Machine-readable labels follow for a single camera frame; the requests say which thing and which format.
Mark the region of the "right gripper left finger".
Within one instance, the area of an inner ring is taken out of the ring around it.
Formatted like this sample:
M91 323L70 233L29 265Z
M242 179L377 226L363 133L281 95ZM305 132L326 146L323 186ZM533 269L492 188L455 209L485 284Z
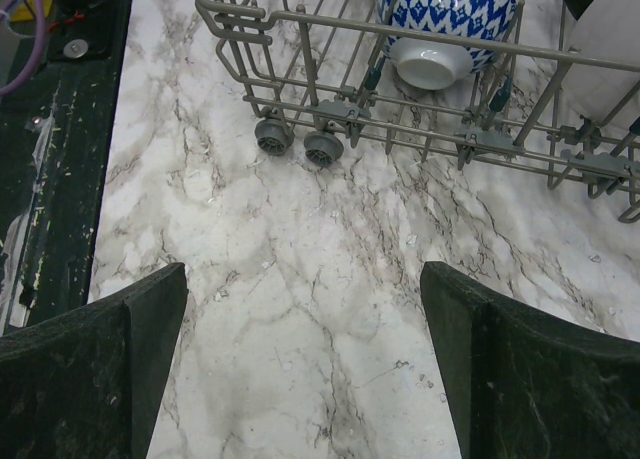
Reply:
M1 339L4 458L143 458L188 296L172 263Z

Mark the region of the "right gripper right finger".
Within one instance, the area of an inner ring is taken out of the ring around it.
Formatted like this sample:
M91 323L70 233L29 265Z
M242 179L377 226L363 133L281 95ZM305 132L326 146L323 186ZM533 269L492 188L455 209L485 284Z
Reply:
M440 262L420 291L464 458L636 458L639 345Z

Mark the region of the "blue rimmed white plate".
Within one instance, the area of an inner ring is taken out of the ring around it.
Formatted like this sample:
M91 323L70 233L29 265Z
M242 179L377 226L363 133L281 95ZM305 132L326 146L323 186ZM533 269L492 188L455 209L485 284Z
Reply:
M569 47L583 55L639 63L639 0L593 0L577 20ZM562 88L583 116L602 122L639 81L637 72L574 64Z

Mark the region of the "blue zigzag patterned bowl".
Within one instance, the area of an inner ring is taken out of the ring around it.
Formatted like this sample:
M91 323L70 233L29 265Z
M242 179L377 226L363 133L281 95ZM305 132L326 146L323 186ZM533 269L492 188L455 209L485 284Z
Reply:
M416 31L499 41L516 0L376 0L380 24ZM442 90L483 69L489 49L390 36L383 47L400 78L423 90Z

